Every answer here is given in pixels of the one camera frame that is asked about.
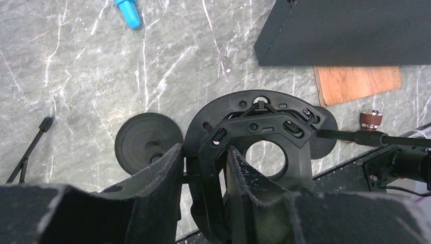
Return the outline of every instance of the marble countertop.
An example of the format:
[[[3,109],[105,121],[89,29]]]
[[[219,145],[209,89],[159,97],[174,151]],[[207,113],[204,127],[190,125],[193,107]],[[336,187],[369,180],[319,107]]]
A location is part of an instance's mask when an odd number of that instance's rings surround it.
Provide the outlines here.
[[[158,112],[183,134],[222,95],[269,89],[318,105],[312,67],[259,67],[253,44],[270,1],[137,1],[143,28],[127,27],[113,1],[0,0],[0,180],[6,181],[45,116],[50,131],[32,153],[26,181],[100,191],[129,175],[113,150],[131,116]],[[382,131],[400,135],[431,120],[431,67],[402,67],[402,87],[331,106],[338,127],[359,129],[363,109],[384,113]],[[313,173],[369,147],[338,142]],[[260,143],[249,159],[261,171],[280,161]],[[177,236],[196,228],[183,186]]]

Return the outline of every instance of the knurled metal cap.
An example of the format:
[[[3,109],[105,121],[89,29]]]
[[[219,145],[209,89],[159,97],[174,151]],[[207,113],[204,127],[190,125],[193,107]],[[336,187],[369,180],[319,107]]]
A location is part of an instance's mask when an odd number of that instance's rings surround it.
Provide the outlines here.
[[[383,114],[378,110],[365,110],[361,113],[361,129],[375,131],[382,124]]]

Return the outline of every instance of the blue marker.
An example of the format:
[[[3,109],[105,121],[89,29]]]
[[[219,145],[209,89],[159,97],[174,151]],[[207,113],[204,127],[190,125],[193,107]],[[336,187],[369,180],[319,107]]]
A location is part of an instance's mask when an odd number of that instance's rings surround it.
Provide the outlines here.
[[[120,9],[124,20],[132,29],[141,26],[141,19],[136,10],[135,0],[115,0],[115,5]]]

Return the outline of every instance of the black circular base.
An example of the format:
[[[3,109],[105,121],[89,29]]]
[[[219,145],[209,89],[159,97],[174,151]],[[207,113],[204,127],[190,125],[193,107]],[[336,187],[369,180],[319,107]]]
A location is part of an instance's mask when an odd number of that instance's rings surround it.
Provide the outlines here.
[[[321,130],[338,130],[336,119],[331,112],[322,107],[315,106],[315,108],[326,117],[325,122],[323,122],[320,128]],[[334,149],[335,145],[335,139],[318,138],[316,137],[316,131],[314,131],[314,135],[310,139],[311,159],[323,158]]]
[[[120,166],[135,174],[156,162],[173,145],[183,143],[178,125],[158,113],[138,114],[124,123],[115,138]]]

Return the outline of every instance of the orange wooden block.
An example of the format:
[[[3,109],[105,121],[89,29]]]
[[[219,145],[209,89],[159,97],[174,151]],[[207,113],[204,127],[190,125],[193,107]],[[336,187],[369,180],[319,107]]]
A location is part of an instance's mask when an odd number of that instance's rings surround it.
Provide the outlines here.
[[[326,107],[401,87],[399,67],[315,66],[320,106]]]

